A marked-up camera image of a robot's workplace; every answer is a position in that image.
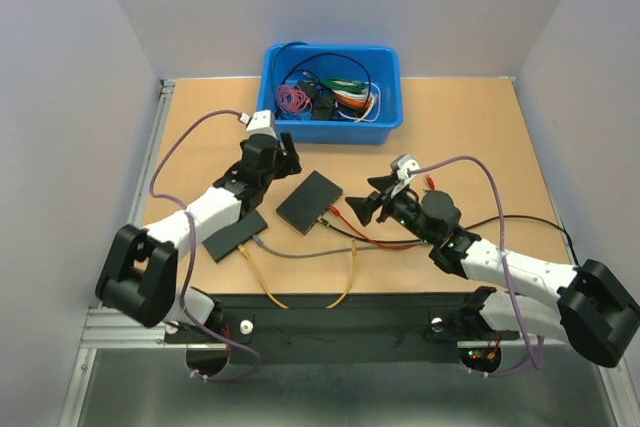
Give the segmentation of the large black network switch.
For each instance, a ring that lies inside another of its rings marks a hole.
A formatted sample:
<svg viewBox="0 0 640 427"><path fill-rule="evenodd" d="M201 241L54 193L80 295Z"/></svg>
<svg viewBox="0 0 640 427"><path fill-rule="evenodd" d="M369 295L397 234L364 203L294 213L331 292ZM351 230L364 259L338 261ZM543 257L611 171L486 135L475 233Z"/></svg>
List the large black network switch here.
<svg viewBox="0 0 640 427"><path fill-rule="evenodd" d="M203 240L202 246L213 261L218 263L233 253L239 245L250 241L267 228L265 219L259 212L253 211Z"/></svg>

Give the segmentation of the small black network switch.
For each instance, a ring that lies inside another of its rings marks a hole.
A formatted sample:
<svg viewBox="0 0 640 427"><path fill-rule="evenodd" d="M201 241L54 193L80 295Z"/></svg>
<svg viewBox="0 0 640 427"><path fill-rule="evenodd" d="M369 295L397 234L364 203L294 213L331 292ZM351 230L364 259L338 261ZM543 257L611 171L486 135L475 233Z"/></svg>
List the small black network switch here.
<svg viewBox="0 0 640 427"><path fill-rule="evenodd" d="M341 187L313 171L276 208L276 214L297 232L306 235L342 194Z"/></svg>

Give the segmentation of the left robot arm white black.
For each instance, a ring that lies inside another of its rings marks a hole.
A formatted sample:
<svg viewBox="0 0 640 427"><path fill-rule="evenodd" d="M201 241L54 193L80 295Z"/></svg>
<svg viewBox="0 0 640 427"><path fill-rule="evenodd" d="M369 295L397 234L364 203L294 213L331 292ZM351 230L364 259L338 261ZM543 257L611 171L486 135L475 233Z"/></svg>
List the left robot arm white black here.
<svg viewBox="0 0 640 427"><path fill-rule="evenodd" d="M207 294L177 285L185 255L213 234L255 210L274 180L301 172L293 137L254 133L240 143L241 159L191 204L170 216L115 234L95 293L145 327L184 323L199 340L215 339L223 318Z"/></svg>

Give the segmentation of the blue plastic bin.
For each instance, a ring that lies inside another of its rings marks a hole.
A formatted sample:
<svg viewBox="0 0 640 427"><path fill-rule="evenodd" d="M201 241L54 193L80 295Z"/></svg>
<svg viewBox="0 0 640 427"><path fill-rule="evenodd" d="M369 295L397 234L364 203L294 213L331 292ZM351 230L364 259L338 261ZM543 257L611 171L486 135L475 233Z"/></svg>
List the blue plastic bin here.
<svg viewBox="0 0 640 427"><path fill-rule="evenodd" d="M330 121L294 118L298 81L316 82L334 98ZM306 143L382 145L404 120L397 53L383 46L276 44L264 57L257 109L270 110L278 134Z"/></svg>

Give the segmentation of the black adapter in bin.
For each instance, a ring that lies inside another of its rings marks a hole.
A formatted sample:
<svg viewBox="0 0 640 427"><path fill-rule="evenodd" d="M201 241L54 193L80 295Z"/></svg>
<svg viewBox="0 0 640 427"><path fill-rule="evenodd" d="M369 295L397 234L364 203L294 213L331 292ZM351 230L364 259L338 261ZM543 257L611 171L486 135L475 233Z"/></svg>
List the black adapter in bin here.
<svg viewBox="0 0 640 427"><path fill-rule="evenodd" d="M316 82L298 81L295 88L301 92L300 104L294 118L301 121L330 121L335 110L334 98Z"/></svg>

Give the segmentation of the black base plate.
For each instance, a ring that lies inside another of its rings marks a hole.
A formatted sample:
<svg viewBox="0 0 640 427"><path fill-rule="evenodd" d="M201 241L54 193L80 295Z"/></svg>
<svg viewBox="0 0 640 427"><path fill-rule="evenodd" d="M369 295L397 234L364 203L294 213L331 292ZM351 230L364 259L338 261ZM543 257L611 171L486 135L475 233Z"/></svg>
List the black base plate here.
<svg viewBox="0 0 640 427"><path fill-rule="evenodd" d="M257 351L264 363L457 363L459 343L514 340L479 311L492 289L458 293L350 294L330 308L327 294L287 294L284 308L264 294L219 294L214 326Z"/></svg>

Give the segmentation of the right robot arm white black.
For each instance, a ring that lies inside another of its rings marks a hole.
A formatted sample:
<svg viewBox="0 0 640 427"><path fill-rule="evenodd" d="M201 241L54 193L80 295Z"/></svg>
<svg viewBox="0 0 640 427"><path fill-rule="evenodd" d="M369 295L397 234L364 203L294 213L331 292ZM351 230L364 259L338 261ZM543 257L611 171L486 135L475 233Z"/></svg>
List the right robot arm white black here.
<svg viewBox="0 0 640 427"><path fill-rule="evenodd" d="M503 250L461 226L447 193L418 196L399 187L394 175L369 183L368 196L346 200L362 225L392 218L431 245L429 256L441 271L503 288L461 311L466 334L482 337L525 323L534 335L566 342L596 365L619 364L639 329L639 304L605 264L558 264Z"/></svg>

